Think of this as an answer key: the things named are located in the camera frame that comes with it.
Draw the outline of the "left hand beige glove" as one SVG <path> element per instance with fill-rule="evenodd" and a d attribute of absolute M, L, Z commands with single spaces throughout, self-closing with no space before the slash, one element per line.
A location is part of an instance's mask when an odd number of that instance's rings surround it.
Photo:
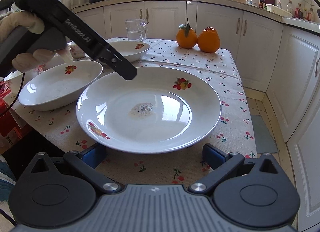
<path fill-rule="evenodd" d="M 7 39 L 16 27 L 25 27 L 31 33 L 40 34 L 44 31 L 44 23 L 37 16 L 27 11 L 8 12 L 1 15 L 1 44 Z M 69 46 L 58 51 L 37 49 L 32 54 L 18 54 L 11 62 L 19 72 L 28 72 L 48 63 L 55 54 L 59 54 L 64 60 L 73 61 Z"/>

